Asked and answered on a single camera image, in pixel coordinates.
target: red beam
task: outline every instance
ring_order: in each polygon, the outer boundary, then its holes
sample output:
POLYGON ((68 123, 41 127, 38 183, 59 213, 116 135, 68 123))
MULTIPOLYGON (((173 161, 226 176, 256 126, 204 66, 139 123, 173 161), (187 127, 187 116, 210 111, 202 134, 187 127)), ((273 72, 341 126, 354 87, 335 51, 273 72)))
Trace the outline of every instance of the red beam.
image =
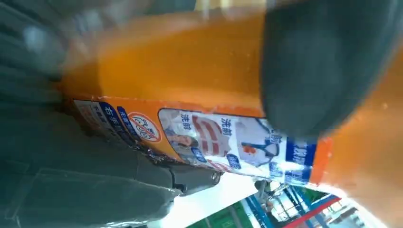
POLYGON ((298 225, 304 223, 306 220, 310 219, 312 216, 319 214, 321 211, 324 209, 330 207, 330 205, 340 201, 341 198, 334 198, 329 200, 328 202, 324 203, 323 205, 320 205, 319 207, 315 208, 314 210, 311 210, 310 212, 306 213, 305 215, 297 218, 296 220, 292 221, 288 225, 286 225, 284 228, 295 228, 298 227, 298 225))

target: blue label stripe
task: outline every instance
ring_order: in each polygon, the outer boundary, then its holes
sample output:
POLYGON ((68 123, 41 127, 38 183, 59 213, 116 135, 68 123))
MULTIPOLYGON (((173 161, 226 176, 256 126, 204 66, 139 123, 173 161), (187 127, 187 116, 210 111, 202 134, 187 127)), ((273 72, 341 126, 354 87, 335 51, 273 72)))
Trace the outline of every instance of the blue label stripe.
POLYGON ((272 177, 272 178, 282 178, 283 177, 284 172, 277 162, 274 162, 274 161, 270 162, 269 170, 270 170, 270 177, 272 177))
POLYGON ((227 154, 227 160, 228 160, 228 163, 230 164, 230 167, 237 169, 237 170, 241 169, 239 159, 236 155, 231 154, 231 153, 227 154))
POLYGON ((304 185, 309 182, 316 147, 316 144, 309 144, 304 141, 296 142, 291 138, 287 139, 286 162, 303 165, 303 168, 286 171, 285 182, 294 185, 304 185))
POLYGON ((117 111, 119 113, 120 118, 123 121, 123 124, 126 126, 127 130, 129 131, 130 135, 135 138, 136 140, 140 141, 140 137, 137 132, 134 130, 132 124, 130 123, 129 116, 127 115, 126 110, 123 107, 117 107, 117 111))
POLYGON ((192 147, 191 151, 194 154, 194 157, 196 157, 196 159, 198 161, 203 162, 203 163, 207 162, 207 160, 203 156, 203 153, 197 147, 192 147))
POLYGON ((136 146, 136 142, 127 134, 115 109, 106 102, 99 102, 99 106, 101 107, 102 112, 106 116, 112 128, 122 138, 122 140, 126 142, 130 147, 136 146))

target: orange bottle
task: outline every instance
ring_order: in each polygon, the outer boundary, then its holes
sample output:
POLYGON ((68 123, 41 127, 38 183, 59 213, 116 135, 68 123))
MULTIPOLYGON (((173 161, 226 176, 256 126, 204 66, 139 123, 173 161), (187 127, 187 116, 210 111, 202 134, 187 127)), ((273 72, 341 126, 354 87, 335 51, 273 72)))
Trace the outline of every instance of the orange bottle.
MULTIPOLYGON (((192 139, 172 138, 159 115, 161 109, 201 116, 264 117, 259 87, 263 19, 259 9, 234 10, 231 15, 211 11, 208 20, 198 12, 170 14, 134 20, 122 30, 91 40, 91 44, 78 38, 72 43, 61 88, 83 115, 92 113, 85 119, 94 129, 124 143, 119 129, 108 133, 100 121, 93 120, 97 108, 112 107, 119 112, 122 107, 127 116, 138 120, 132 126, 137 127, 134 130, 140 139, 130 140, 183 160, 172 141, 181 148, 192 139), (109 106, 97 106, 98 102, 109 106)), ((364 104, 330 138, 319 142, 308 184, 336 194, 343 192, 395 226, 402 219, 399 208, 403 204, 402 61, 403 52, 364 104)), ((119 117, 122 127, 125 116, 119 117)), ((180 125, 187 124, 183 118, 181 121, 180 125)), ((207 127, 200 129, 198 136, 209 132, 212 137, 207 127)), ((223 133, 222 125, 212 132, 223 133)), ((211 153, 228 154, 221 141, 211 141, 207 146, 219 144, 211 153)), ((213 162, 213 168, 225 171, 228 166, 220 159, 213 162)), ((261 176, 254 171, 243 174, 261 176)))

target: printed photo of person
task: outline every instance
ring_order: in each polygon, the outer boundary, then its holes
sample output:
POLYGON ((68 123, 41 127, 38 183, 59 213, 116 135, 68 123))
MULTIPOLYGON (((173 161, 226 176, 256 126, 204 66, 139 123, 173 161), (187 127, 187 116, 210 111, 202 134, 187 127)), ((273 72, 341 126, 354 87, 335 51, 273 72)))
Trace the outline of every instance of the printed photo of person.
POLYGON ((219 157, 231 150, 229 137, 222 134, 214 120, 173 109, 160 110, 159 119, 167 140, 181 157, 194 157, 192 148, 199 149, 204 156, 219 157))

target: printed face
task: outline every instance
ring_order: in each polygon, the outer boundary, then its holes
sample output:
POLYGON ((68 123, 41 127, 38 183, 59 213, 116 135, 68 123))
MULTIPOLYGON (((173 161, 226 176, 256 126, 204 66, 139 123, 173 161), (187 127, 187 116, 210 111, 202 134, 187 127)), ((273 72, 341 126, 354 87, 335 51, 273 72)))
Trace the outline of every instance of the printed face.
POLYGON ((174 135, 169 137, 169 140, 177 142, 179 144, 183 144, 185 146, 190 146, 192 144, 192 138, 187 135, 174 135))

